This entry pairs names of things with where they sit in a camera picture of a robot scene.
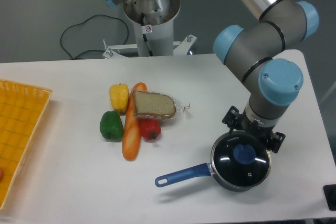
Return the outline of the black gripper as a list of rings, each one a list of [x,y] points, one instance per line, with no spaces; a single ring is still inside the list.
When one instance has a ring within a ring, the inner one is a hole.
[[[273,153],[278,153],[280,147],[286,138],[286,135],[280,132],[273,132],[275,127],[261,127],[258,123],[251,122],[244,112],[240,114],[239,110],[235,106],[231,106],[224,118],[222,123],[226,124],[229,128],[229,134],[232,134],[234,130],[244,130],[245,132],[254,136],[259,140],[267,150]]]

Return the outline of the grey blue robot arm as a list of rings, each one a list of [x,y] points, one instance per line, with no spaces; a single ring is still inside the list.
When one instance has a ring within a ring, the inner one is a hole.
[[[173,46],[173,20],[180,11],[180,0],[104,1],[110,7],[123,5],[134,24],[140,57],[172,56],[182,51]],[[250,98],[242,113],[231,108],[223,121],[230,130],[248,132],[276,153],[285,136],[273,128],[303,84],[300,68],[277,55],[313,34],[319,15],[305,1],[242,1],[258,25],[247,31],[238,25],[225,28],[216,37],[213,51],[250,92]]]

